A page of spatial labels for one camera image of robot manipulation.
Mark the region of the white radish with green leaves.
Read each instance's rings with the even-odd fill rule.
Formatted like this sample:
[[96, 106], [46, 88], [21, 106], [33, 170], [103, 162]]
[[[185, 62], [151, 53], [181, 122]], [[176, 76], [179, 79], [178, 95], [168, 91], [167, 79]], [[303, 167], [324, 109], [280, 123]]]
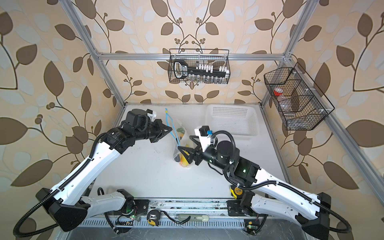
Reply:
[[177, 129], [177, 133], [179, 136], [183, 136], [185, 134], [185, 129], [183, 127], [180, 127]]

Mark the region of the yellow corn toy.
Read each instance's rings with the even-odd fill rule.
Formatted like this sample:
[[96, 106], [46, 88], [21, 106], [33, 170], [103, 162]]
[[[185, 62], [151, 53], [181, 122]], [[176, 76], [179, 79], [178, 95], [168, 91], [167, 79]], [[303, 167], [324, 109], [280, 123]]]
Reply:
[[180, 157], [180, 165], [184, 168], [189, 168], [191, 164], [188, 162], [189, 160], [189, 153], [185, 151], [181, 151], [179, 154]]

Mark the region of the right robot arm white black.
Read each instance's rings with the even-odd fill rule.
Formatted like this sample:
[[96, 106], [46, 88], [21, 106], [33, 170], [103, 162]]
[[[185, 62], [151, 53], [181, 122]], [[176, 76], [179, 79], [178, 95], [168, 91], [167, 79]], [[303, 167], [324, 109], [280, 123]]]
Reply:
[[327, 240], [330, 232], [350, 234], [347, 220], [331, 210], [331, 197], [300, 190], [274, 177], [256, 163], [240, 156], [234, 141], [202, 144], [195, 136], [195, 148], [179, 146], [178, 150], [189, 163], [199, 165], [205, 161], [223, 171], [225, 179], [244, 191], [245, 211], [280, 217], [299, 225], [302, 230], [318, 239]]

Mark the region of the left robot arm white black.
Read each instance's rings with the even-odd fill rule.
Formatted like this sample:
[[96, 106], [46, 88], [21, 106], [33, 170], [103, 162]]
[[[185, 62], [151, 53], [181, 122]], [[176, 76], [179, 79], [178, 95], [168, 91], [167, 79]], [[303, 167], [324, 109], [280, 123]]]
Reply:
[[[39, 202], [16, 223], [13, 234], [27, 238], [56, 227], [69, 232], [84, 220], [111, 211], [121, 211], [133, 205], [133, 196], [119, 189], [111, 194], [96, 197], [84, 196], [84, 192], [97, 176], [136, 141], [150, 140], [156, 143], [172, 132], [151, 110], [133, 109], [121, 124], [100, 134], [94, 141], [90, 155], [67, 177], [51, 189], [42, 188], [36, 197]], [[54, 225], [29, 233], [21, 231], [22, 224], [37, 209], [43, 207], [55, 221]]]

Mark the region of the clear zip bag blue zipper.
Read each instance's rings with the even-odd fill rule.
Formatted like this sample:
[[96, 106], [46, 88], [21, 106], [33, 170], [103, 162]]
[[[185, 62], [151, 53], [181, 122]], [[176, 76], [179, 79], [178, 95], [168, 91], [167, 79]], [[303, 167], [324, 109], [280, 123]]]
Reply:
[[[172, 159], [174, 160], [175, 155], [180, 153], [180, 151], [178, 150], [178, 146], [192, 148], [194, 144], [190, 140], [189, 138], [190, 135], [187, 129], [185, 128], [185, 126], [182, 124], [182, 122], [179, 119], [172, 118], [172, 116], [170, 115], [170, 111], [167, 108], [165, 108], [165, 114], [166, 114], [166, 125], [173, 128], [171, 132], [171, 136], [174, 139], [173, 157], [172, 157]], [[179, 136], [177, 133], [177, 129], [180, 127], [183, 127], [186, 131], [183, 136]]]

